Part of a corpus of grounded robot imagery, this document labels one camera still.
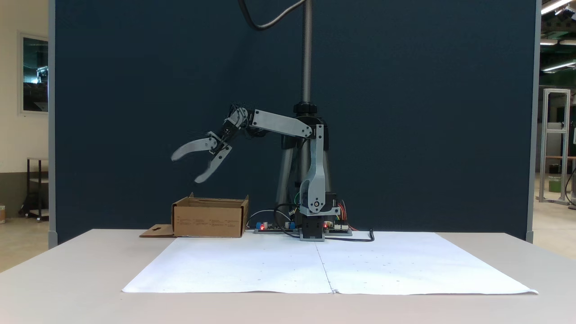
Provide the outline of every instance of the wire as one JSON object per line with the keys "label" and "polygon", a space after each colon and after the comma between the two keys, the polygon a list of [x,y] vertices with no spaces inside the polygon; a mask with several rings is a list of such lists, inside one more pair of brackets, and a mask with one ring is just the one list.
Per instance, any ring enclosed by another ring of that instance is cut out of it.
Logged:
{"label": "wire", "polygon": [[335,241],[347,241],[347,242],[373,242],[374,241],[374,229],[370,229],[368,232],[369,239],[345,239],[345,238],[325,238],[327,240],[335,240]]}
{"label": "wire", "polygon": [[[279,204],[274,208],[274,212],[279,212],[278,208],[282,207],[282,206],[298,206],[296,204]],[[288,232],[286,232],[284,230],[284,228],[282,228],[281,226],[278,225],[278,221],[276,220],[276,215],[274,215],[274,222],[276,223],[276,226],[278,226],[278,228],[280,228],[280,230],[282,232],[284,232],[284,234],[291,236],[293,238],[300,238],[300,236],[298,235],[292,235]],[[368,232],[368,239],[346,239],[346,238],[325,238],[327,240],[336,240],[336,241],[346,241],[346,242],[373,242],[374,241],[374,230],[371,228],[370,231]]]}
{"label": "wire", "polygon": [[250,13],[248,12],[248,8],[246,7],[246,2],[244,2],[244,0],[238,0],[238,5],[240,5],[240,10],[242,11],[242,14],[244,15],[244,19],[246,19],[248,26],[250,26],[252,29],[254,29],[256,31],[265,31],[266,29],[274,26],[278,21],[280,21],[282,18],[284,18],[285,15],[296,10],[296,8],[298,8],[300,5],[302,5],[305,1],[306,0],[300,0],[300,1],[296,2],[295,4],[291,5],[286,10],[284,10],[278,17],[272,19],[271,21],[267,22],[264,25],[256,25],[254,23],[254,21],[252,20],[252,17],[250,17]]}
{"label": "wire", "polygon": [[[340,209],[342,210],[344,220],[346,220],[346,223],[348,223],[348,212],[346,211],[346,203],[342,199],[340,199],[340,201],[342,202],[342,204],[339,205]],[[348,227],[350,227],[350,229],[352,229],[353,231],[358,232],[358,230],[355,229],[354,227],[352,227],[352,225],[350,225],[350,223],[348,223]]]}
{"label": "wire", "polygon": [[276,207],[274,207],[274,210],[273,210],[273,211],[274,211],[274,223],[276,224],[276,226],[278,226],[278,228],[279,228],[282,232],[284,232],[284,234],[286,234],[286,235],[288,235],[288,236],[291,236],[291,237],[293,237],[293,238],[300,238],[299,235],[292,235],[292,234],[286,232],[286,230],[285,230],[282,226],[280,226],[280,225],[278,224],[278,220],[276,219],[276,212],[282,213],[280,210],[278,210],[278,208],[280,208],[280,207],[282,207],[282,206],[296,206],[296,207],[297,207],[298,205],[296,205],[296,204],[279,204],[279,205],[277,205]]}
{"label": "wire", "polygon": [[574,171],[572,171],[572,174],[568,177],[568,180],[566,180],[566,186],[564,186],[564,195],[566,195],[566,199],[568,200],[568,202],[570,203],[570,205],[573,205],[574,203],[572,202],[572,200],[570,200],[570,198],[568,198],[568,192],[566,192],[566,190],[568,190],[568,182],[570,182],[570,179],[572,179],[572,176],[576,173],[576,168],[574,168]]}
{"label": "wire", "polygon": [[[248,223],[250,223],[250,220],[251,220],[255,215],[257,215],[257,214],[259,214],[259,213],[263,213],[263,212],[273,212],[273,211],[274,211],[273,209],[264,209],[264,210],[261,210],[261,211],[259,211],[259,212],[256,212],[256,213],[252,214],[252,215],[248,218],[248,220],[246,221],[246,227],[249,227],[249,226],[248,226]],[[279,210],[278,212],[279,212],[280,214],[282,214],[282,215],[283,215],[286,219],[288,219],[289,221],[292,221],[292,219],[290,219],[288,216],[286,216],[286,214],[282,213],[280,210]]]}

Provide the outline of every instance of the red wire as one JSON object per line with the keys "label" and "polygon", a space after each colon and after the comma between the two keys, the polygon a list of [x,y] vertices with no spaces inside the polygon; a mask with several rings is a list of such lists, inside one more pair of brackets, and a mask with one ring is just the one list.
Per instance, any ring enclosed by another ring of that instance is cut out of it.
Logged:
{"label": "red wire", "polygon": [[[348,221],[348,213],[346,212],[346,208],[344,208],[344,206],[343,206],[342,204],[338,204],[338,207],[340,207],[340,210],[342,211],[342,219],[347,222],[347,221]],[[352,229],[353,231],[358,231],[358,230],[355,229],[354,227],[350,226],[350,224],[348,224],[348,226],[349,226],[350,229]]]}

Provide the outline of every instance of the white table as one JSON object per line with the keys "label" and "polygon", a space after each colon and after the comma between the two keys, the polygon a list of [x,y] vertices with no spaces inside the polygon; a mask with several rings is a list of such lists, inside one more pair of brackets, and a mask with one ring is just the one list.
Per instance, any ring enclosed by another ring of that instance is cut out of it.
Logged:
{"label": "white table", "polygon": [[95,229],[0,273],[0,323],[576,323],[576,261],[505,234],[440,235],[539,295],[123,293],[174,240],[142,232]]}

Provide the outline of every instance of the white wall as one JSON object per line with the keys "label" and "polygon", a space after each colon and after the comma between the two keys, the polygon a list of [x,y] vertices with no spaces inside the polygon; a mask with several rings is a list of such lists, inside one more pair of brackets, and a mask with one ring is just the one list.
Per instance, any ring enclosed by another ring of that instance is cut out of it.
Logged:
{"label": "white wall", "polygon": [[48,156],[48,115],[18,114],[18,32],[48,37],[48,0],[0,0],[0,172]]}

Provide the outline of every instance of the ceiling light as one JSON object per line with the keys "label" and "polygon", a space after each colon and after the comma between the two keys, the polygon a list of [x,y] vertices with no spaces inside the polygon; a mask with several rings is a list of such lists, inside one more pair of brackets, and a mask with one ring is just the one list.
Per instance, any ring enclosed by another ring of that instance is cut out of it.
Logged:
{"label": "ceiling light", "polygon": [[540,45],[556,45],[558,39],[540,39]]}
{"label": "ceiling light", "polygon": [[550,1],[547,2],[544,7],[542,8],[542,14],[547,14],[553,11],[556,8],[559,8],[567,3],[572,2],[572,0],[557,0],[557,1]]}
{"label": "ceiling light", "polygon": [[568,66],[574,67],[574,64],[576,64],[576,59],[573,59],[573,60],[568,61],[568,62],[552,65],[552,66],[547,66],[547,67],[542,69],[542,72],[548,72],[548,71],[560,69],[561,67],[568,67]]}

